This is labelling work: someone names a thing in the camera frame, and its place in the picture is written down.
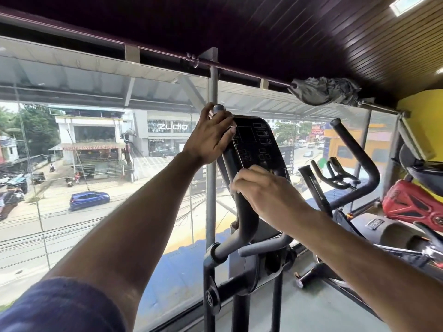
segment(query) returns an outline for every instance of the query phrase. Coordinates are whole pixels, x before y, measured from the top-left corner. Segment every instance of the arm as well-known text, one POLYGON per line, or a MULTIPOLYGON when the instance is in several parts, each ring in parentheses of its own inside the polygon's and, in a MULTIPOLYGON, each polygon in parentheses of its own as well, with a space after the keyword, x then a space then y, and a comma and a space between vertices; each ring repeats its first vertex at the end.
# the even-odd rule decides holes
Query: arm
POLYGON ((168 243, 181 201, 197 170, 232 140, 229 112, 209 120, 208 104, 183 151, 87 234, 44 279, 72 277, 102 290, 132 329, 143 291, 168 243))
POLYGON ((231 189, 241 192, 273 227, 317 254, 390 329, 441 329, 443 284, 311 208, 285 178, 253 166, 237 174, 231 189))

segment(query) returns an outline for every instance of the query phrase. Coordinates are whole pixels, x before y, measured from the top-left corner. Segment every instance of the storefront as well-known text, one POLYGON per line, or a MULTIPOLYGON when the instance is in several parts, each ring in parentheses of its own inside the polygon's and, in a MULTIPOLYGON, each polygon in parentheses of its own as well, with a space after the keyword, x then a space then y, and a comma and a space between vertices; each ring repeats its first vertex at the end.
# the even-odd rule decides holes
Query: storefront
POLYGON ((175 156, 187 139, 149 139, 149 157, 175 156))

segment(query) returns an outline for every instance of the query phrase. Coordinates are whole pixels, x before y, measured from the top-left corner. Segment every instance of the red sign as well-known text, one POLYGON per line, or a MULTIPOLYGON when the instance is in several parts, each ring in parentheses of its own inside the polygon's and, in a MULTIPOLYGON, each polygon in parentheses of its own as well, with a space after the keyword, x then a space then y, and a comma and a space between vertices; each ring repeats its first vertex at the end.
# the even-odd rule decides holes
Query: red sign
POLYGON ((311 134, 313 134, 313 135, 324 135, 325 134, 325 130, 324 129, 313 129, 311 134))

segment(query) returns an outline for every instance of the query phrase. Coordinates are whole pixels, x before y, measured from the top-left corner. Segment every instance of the store sign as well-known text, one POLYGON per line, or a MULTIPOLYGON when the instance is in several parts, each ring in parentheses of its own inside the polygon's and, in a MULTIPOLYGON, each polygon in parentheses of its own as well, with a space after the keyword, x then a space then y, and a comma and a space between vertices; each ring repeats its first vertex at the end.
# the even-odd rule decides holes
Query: store sign
POLYGON ((167 129, 167 130, 187 130, 188 129, 188 125, 187 124, 181 124, 181 123, 177 123, 177 124, 173 124, 172 127, 168 126, 165 123, 158 123, 157 124, 157 129, 167 129))
POLYGON ((63 150, 102 150, 102 149, 117 149, 121 146, 118 144, 107 145, 64 145, 63 150))
POLYGON ((321 125, 313 124, 312 125, 311 134, 313 134, 313 135, 324 135, 325 134, 325 130, 322 129, 321 125))

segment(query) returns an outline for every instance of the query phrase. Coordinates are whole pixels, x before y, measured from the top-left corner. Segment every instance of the elliptical machine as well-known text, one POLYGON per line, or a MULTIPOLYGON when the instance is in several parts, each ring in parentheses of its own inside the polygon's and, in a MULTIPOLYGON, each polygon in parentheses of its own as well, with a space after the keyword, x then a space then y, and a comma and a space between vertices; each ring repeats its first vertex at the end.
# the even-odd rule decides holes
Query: elliptical machine
MULTIPOLYGON (((371 193, 377 188, 380 182, 380 174, 374 162, 355 139, 353 139, 340 119, 335 119, 331 121, 330 124, 357 161, 362 165, 363 169, 368 173, 369 180, 364 186, 356 188, 356 186, 361 183, 360 180, 347 173, 336 158, 330 158, 326 164, 331 178, 324 177, 317 163, 311 161, 311 166, 314 168, 320 180, 335 189, 351 190, 349 194, 329 203, 310 166, 299 168, 318 208, 326 212, 332 217, 334 222, 338 223, 347 231, 364 237, 380 249, 404 259, 414 267, 422 269, 429 275, 443 281, 443 272, 440 268, 436 268, 435 265, 435 262, 443 259, 443 236, 436 233, 428 225, 418 222, 414 223, 424 232, 422 233, 404 223, 382 216, 363 212, 361 212, 361 214, 354 213, 352 216, 345 215, 342 207, 347 203, 357 200, 361 196, 371 193), (354 185, 345 182, 344 180, 346 178, 351 179, 354 185)), ((315 261, 316 264, 312 269, 304 275, 297 277, 298 287, 303 288, 312 279, 321 278, 377 317, 374 311, 332 269, 317 256, 315 256, 315 261)))
MULTIPOLYGON (((216 105, 213 114, 224 110, 216 105)), ((237 133, 217 160, 226 186, 242 168, 253 164, 289 179, 286 164, 267 122, 258 117, 233 116, 237 133)), ((205 332, 215 332, 215 315, 223 302, 233 299, 232 331, 246 332, 249 327, 250 294, 270 280, 274 281, 272 332, 280 330, 283 271, 292 267, 296 253, 289 235, 275 230, 254 212, 239 193, 233 195, 237 219, 231 235, 223 243, 211 245, 203 262, 203 301, 205 332), (229 257, 229 280, 216 284, 214 269, 229 257)))

